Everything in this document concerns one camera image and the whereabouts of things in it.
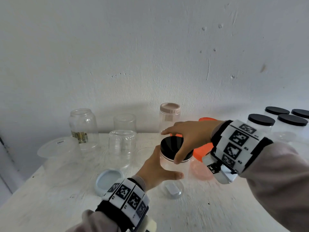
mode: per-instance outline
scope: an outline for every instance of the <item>table surface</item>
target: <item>table surface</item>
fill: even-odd
[[[83,176],[64,187],[45,184],[40,167],[0,209],[1,232],[65,231],[81,222],[82,212],[95,210],[101,202],[94,185],[98,175],[108,168],[108,134],[100,134],[101,150],[85,154],[87,168]],[[155,147],[159,134],[139,133],[137,150]],[[130,177],[139,167],[124,170]],[[147,215],[157,223],[157,231],[276,231],[286,232],[254,199],[245,179],[221,185],[215,179],[200,181],[189,176],[185,194],[167,199],[159,187],[148,192]]]

